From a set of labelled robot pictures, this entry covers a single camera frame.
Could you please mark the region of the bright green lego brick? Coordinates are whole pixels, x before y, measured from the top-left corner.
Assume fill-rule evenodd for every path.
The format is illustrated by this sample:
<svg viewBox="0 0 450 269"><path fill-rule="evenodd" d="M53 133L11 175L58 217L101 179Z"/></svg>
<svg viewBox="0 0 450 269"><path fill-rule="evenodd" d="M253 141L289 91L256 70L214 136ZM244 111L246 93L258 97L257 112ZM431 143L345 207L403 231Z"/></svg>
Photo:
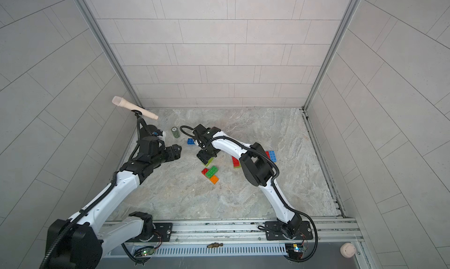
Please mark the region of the bright green lego brick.
<svg viewBox="0 0 450 269"><path fill-rule="evenodd" d="M212 166L211 169L208 169L205 176L211 179L215 174L218 172L218 168L215 166Z"/></svg>

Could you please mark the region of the light blue lego brick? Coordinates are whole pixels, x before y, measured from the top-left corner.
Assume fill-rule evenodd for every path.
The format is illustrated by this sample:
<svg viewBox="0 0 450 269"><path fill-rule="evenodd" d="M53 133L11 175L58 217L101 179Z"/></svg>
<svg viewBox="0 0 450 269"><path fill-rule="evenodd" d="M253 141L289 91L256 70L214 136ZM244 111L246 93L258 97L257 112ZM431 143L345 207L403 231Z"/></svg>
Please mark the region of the light blue lego brick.
<svg viewBox="0 0 450 269"><path fill-rule="evenodd" d="M274 151L269 151L269 152L270 152L270 156L271 156L272 162L277 162L277 158L276 158L275 152Z"/></svg>

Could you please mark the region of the orange lego brick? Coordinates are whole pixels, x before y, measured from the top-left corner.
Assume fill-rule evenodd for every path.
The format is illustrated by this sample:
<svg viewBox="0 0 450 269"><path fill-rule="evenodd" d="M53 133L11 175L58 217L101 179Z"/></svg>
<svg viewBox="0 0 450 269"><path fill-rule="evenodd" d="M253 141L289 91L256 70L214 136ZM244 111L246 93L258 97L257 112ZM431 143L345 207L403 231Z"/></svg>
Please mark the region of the orange lego brick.
<svg viewBox="0 0 450 269"><path fill-rule="evenodd" d="M216 183L219 181L218 177L215 176L215 175L213 175L209 180L210 180L213 184L216 184Z"/></svg>

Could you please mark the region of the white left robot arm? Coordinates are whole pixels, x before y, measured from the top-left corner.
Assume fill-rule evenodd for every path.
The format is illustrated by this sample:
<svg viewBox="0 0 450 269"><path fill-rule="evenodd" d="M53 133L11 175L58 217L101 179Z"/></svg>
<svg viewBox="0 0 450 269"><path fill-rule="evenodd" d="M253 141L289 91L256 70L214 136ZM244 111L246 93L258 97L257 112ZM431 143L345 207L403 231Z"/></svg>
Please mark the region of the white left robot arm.
<svg viewBox="0 0 450 269"><path fill-rule="evenodd" d="M139 139L131 158L113 173L110 183L85 207L66 220L56 220L48 230L42 269L94 269L112 249L130 239L143 242L154 236L152 215L134 212L102 232L101 227L115 208L161 164L180 159L182 148L166 147L154 135Z"/></svg>

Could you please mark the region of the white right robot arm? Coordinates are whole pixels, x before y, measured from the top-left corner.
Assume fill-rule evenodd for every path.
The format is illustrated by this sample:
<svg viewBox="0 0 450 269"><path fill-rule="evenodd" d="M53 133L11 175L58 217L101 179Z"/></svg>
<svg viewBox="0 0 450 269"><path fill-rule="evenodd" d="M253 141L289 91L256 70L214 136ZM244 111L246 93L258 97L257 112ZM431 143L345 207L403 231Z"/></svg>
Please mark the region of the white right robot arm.
<svg viewBox="0 0 450 269"><path fill-rule="evenodd" d="M192 133L192 138L201 148L198 158L202 162L216 157L220 151L239 160L246 180L263 191L278 221L283 223L286 234L296 235L302 222L301 215L279 190L276 178L280 170L259 143L245 144L229 137L217 127L206 128L201 124L193 128Z"/></svg>

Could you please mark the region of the black microphone stand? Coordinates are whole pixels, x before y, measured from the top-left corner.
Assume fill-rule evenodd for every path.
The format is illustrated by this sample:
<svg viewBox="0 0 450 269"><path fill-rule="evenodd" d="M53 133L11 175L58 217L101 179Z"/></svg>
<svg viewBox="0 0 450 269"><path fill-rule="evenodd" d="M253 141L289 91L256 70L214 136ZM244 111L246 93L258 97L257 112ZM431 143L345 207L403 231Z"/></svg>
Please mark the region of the black microphone stand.
<svg viewBox="0 0 450 269"><path fill-rule="evenodd" d="M142 116L142 113L139 110L132 110L132 112L135 114L137 118L138 139L140 140L142 137L147 136L155 136L153 129L150 128L149 125L147 125L146 121Z"/></svg>

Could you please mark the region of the green battery cell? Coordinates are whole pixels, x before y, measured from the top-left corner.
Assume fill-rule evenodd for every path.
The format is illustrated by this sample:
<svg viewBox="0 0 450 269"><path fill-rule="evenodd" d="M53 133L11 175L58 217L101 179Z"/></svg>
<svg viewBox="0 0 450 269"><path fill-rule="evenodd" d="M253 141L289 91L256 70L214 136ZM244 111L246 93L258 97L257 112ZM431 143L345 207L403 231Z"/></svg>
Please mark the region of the green battery cell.
<svg viewBox="0 0 450 269"><path fill-rule="evenodd" d="M180 137L180 131L177 127L172 127L171 128L171 132L174 138L179 138Z"/></svg>

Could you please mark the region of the beige microphone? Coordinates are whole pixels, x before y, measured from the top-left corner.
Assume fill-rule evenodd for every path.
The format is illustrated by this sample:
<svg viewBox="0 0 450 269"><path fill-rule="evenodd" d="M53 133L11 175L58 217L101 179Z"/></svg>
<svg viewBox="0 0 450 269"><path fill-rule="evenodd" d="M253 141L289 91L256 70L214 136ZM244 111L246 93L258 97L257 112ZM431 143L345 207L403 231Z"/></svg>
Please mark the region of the beige microphone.
<svg viewBox="0 0 450 269"><path fill-rule="evenodd" d="M123 97L114 96L112 99L112 103L118 107L126 108L130 111L138 111L147 118L154 119L154 120L159 119L159 116L157 116L156 114L149 112L149 111L145 110L144 108L141 108L141 107L127 101Z"/></svg>

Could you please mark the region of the left circuit board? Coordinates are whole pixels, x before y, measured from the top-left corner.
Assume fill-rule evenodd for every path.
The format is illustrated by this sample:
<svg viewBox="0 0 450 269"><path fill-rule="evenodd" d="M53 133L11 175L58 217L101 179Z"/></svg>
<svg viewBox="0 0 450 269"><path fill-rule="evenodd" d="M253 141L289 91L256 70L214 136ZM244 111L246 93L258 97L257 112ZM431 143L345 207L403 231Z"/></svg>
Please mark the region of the left circuit board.
<svg viewBox="0 0 450 269"><path fill-rule="evenodd" d="M150 256L152 256L154 254L154 252L155 252L155 247L154 246L145 246L145 247L142 247L140 249L137 249L134 252L134 257L142 257L142 258L150 257Z"/></svg>

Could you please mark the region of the circuit board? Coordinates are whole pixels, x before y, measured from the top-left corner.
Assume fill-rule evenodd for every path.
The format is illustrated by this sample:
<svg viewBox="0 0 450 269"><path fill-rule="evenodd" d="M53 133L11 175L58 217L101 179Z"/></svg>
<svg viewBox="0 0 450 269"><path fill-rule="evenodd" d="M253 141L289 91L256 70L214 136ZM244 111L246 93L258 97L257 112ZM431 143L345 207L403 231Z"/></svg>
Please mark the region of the circuit board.
<svg viewBox="0 0 450 269"><path fill-rule="evenodd" d="M140 249L137 249L134 252L134 257L142 257L142 258L150 257L150 256L152 256L154 254L154 252L155 252L155 247L154 246L145 246L145 247L142 247Z"/></svg>
<svg viewBox="0 0 450 269"><path fill-rule="evenodd" d="M303 244L285 244L285 250L287 257L292 260L301 260L304 253L307 251L307 247Z"/></svg>

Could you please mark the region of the brass fitting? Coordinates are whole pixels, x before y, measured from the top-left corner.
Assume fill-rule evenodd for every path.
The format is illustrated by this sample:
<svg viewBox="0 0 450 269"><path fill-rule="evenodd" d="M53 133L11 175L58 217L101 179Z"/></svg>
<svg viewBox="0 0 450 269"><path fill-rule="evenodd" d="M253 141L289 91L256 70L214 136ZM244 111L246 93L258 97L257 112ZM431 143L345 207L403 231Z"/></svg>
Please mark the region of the brass fitting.
<svg viewBox="0 0 450 269"><path fill-rule="evenodd" d="M223 247L223 243L211 243L207 245L208 249L214 249L214 248L219 248L219 247Z"/></svg>

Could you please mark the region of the right circuit board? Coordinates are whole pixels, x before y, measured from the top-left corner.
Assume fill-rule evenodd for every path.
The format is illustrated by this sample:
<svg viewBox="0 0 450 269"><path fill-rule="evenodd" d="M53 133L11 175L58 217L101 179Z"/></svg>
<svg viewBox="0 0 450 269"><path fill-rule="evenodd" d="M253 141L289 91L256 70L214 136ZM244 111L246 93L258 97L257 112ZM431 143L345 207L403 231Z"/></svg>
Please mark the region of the right circuit board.
<svg viewBox="0 0 450 269"><path fill-rule="evenodd" d="M285 250L287 257L292 260L301 260L304 253L307 251L307 247L303 244L285 244Z"/></svg>

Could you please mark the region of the metal corner profile left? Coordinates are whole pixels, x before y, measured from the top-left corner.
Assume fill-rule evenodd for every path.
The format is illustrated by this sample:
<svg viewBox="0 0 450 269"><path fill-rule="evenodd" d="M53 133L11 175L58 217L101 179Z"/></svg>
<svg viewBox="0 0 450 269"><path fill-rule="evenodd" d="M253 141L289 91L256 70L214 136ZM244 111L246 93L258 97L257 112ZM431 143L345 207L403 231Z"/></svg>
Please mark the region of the metal corner profile left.
<svg viewBox="0 0 450 269"><path fill-rule="evenodd" d="M114 69L117 76L122 81L125 88L129 91L130 95L132 96L132 100L135 101L135 103L138 106L142 106L142 103L140 102L139 97L137 96L135 90L133 89L129 79L127 78L122 66L119 63L119 60L117 59L117 56L115 55L111 45L109 44L106 37L104 36L93 13L89 9L89 6L87 5L86 0L74 0L74 2L76 4L77 8L79 9L79 11L81 12L83 18L85 19L87 25L91 29L91 32L93 33L97 42L101 46L106 58L110 62L112 68Z"/></svg>

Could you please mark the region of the metal corner profile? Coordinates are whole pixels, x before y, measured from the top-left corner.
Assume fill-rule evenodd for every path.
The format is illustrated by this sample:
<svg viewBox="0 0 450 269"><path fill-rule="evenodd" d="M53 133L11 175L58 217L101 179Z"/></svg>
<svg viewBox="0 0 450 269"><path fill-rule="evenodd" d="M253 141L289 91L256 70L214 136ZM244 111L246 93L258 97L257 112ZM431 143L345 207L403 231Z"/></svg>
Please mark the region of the metal corner profile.
<svg viewBox="0 0 450 269"><path fill-rule="evenodd" d="M312 89L310 91L310 94L308 95L307 101L305 102L305 105L303 107L303 111L306 113L309 108L312 106L313 99L318 92L318 89L323 81L323 78L325 77L326 71L328 70L328 67L330 66L332 59L335 56L335 53L337 52L337 49L345 35L346 30L349 27L349 24L353 18L354 13L357 10L357 7L361 0L350 0L347 9L345 10L345 13L343 15L343 18L341 20L341 23L338 26L338 29L336 31L336 34L333 38L332 43L330 44L329 50L326 54L326 57L320 67L320 70L318 72L318 75L315 79L315 82L312 86Z"/></svg>
<svg viewBox="0 0 450 269"><path fill-rule="evenodd" d="M129 91L130 95L132 96L132 100L135 101L135 103L138 106L142 106L142 103L140 102L139 97L137 96L135 90L133 89L129 79L127 78L122 66L119 63L119 60L117 59L117 56L115 55L111 45L109 44L106 37L104 36L93 13L89 9L89 6L87 5L86 0L74 0L74 2L76 4L77 8L79 9L79 11L81 12L83 18L85 19L87 25L91 29L91 32L93 33L97 42L101 46L106 58L110 62L112 68L114 69L117 76L122 81L125 88Z"/></svg>

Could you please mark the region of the pink round knob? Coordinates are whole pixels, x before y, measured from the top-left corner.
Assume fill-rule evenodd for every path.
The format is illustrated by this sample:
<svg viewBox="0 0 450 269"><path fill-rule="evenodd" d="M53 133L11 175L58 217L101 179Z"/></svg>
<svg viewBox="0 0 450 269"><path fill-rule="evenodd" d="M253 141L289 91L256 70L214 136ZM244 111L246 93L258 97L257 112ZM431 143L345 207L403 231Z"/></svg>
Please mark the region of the pink round knob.
<svg viewBox="0 0 450 269"><path fill-rule="evenodd" d="M353 244L345 243L340 247L340 253L344 258L352 258L357 253L357 250Z"/></svg>

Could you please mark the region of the metal corner profile right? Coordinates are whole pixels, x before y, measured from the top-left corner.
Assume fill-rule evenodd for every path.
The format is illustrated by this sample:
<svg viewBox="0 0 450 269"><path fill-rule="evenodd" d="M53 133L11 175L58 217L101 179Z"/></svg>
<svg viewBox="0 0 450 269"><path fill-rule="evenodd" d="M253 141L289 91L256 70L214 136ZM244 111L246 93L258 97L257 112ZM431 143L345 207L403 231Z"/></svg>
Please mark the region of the metal corner profile right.
<svg viewBox="0 0 450 269"><path fill-rule="evenodd" d="M303 111L306 113L309 108L312 106L313 99L318 92L318 89L323 81L323 78L325 77L326 71L328 70L328 67L330 66L332 59L335 56L335 53L337 52L337 49L345 35L346 30L349 27L349 24L353 18L354 13L357 10L357 7L361 0L350 0L347 9L345 10L345 13L343 15L343 18L341 20L341 23L338 26L338 29L336 31L336 34L333 38L332 43L330 44L329 50L326 54L326 57L320 67L320 70L318 72L318 75L315 79L315 82L312 86L312 89L310 91L310 94L308 95L307 101L305 102L305 105L303 107Z"/></svg>

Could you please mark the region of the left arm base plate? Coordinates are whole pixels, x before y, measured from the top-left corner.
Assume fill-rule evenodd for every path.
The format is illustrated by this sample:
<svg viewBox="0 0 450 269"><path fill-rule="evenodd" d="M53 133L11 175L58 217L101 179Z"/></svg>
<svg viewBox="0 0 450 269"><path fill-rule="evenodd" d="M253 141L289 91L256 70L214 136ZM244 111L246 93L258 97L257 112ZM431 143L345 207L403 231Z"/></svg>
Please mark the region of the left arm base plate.
<svg viewBox="0 0 450 269"><path fill-rule="evenodd" d="M166 243L171 239L173 224L172 223L154 223L154 232L148 239L139 239L144 243Z"/></svg>

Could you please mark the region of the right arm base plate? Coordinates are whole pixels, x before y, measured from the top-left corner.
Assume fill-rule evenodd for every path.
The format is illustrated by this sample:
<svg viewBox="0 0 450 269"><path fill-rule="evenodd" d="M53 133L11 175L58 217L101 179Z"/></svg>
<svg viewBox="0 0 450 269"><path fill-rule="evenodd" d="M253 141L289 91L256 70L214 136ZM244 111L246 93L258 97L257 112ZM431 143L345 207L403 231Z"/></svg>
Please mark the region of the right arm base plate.
<svg viewBox="0 0 450 269"><path fill-rule="evenodd" d="M314 240L313 227L308 221L302 221L296 227L291 227L280 221L266 221L262 229L268 241Z"/></svg>

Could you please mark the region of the aluminium rail frame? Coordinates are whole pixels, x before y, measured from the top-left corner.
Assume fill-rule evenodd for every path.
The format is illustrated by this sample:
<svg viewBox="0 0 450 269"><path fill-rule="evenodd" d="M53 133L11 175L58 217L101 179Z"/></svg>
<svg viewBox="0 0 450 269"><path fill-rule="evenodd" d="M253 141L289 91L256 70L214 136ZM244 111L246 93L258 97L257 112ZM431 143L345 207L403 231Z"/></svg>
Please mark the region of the aluminium rail frame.
<svg viewBox="0 0 450 269"><path fill-rule="evenodd" d="M314 217L314 240L268 241L263 226L268 219L168 220L169 242L162 243L145 264L135 264L117 246L99 263L100 269L370 269L364 241L353 218ZM223 247L208 249L211 243ZM287 257L285 244L307 247L301 260ZM340 247L355 246L357 253L344 258Z"/></svg>

